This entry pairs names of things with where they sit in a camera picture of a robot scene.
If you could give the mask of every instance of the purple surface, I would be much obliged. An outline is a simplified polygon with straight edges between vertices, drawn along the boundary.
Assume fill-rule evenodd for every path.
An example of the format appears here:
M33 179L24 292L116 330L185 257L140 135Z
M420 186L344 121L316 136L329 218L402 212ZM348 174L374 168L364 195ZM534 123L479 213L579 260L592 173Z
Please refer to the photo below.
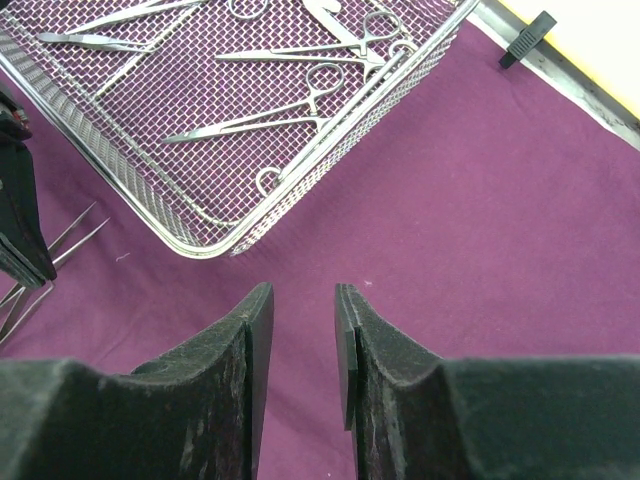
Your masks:
M2 355L127 372L270 281L260 478L349 479L336 282L442 355L640 352L640 154L500 56L465 25L428 80L233 259L171 253L27 105L45 236L94 200L84 231L112 220Z

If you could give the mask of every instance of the stainless steel basket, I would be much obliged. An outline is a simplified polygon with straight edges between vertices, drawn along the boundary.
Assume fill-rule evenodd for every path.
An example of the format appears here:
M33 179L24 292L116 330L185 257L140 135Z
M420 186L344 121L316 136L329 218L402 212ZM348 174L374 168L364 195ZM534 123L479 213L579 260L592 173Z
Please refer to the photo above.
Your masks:
M378 45L389 64L368 82L360 66L344 65L345 87L319 105L323 116L334 117L320 133L298 124L176 145L161 140L306 95L309 63L224 63L215 54L336 40L301 0L272 0L268 13L251 22L234 19L226 1L210 0L99 32L152 40L153 54L35 38L137 3L13 0L0 15L0 63L167 245L210 258L257 242L429 74L478 0L343 0L336 19L354 35L362 36L367 13L388 9L418 50L389 58L389 45ZM243 8L261 3L246 0ZM286 168L287 175L267 181L265 196L255 181L266 167Z

